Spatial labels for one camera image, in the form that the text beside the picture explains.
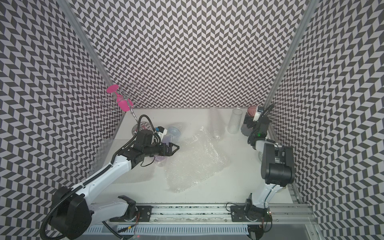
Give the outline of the pink vase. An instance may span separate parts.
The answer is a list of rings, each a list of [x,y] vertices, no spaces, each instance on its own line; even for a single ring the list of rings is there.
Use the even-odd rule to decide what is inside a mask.
[[[256,124],[256,122],[253,121],[255,112],[257,110],[258,106],[251,106],[247,109],[247,112],[245,114],[244,122],[241,127],[241,133],[244,136],[249,136],[251,132],[253,131],[253,127]]]

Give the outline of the blue purple vase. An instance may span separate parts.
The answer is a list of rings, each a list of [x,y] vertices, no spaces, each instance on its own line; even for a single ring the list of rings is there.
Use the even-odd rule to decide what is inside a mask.
[[[167,133],[164,135],[162,143],[168,145],[169,143],[176,144],[181,136],[180,127],[168,126]],[[166,164],[167,156],[156,156],[155,162],[159,167],[164,167]]]

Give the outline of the clear glass vase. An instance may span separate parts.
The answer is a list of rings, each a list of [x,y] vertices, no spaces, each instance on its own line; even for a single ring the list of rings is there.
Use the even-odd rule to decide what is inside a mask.
[[[227,126],[227,131],[230,134],[236,134],[240,129],[243,111],[240,108],[234,108]]]

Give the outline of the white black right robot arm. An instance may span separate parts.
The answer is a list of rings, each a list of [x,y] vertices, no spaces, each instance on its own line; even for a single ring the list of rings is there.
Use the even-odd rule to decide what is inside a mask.
[[[244,130],[250,132],[248,144],[258,151],[261,157],[261,177],[265,181],[259,193],[251,193],[247,198],[244,212],[251,221],[269,219],[269,203],[274,195],[295,179],[295,164],[292,147],[284,147],[267,138],[270,120],[260,116],[257,121],[246,114]]]

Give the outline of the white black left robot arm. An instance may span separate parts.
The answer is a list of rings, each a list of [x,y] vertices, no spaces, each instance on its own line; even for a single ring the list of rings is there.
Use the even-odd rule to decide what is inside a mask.
[[[110,163],[95,172],[85,181],[70,188],[61,187],[53,195],[51,210],[42,221],[40,237],[51,239],[46,233],[51,226],[60,232],[55,238],[74,240],[90,226],[113,218],[138,222],[136,202],[127,196],[95,204],[94,200],[120,176],[142,164],[146,157],[173,156],[180,147],[163,143],[158,131],[139,130],[125,145],[117,150]]]

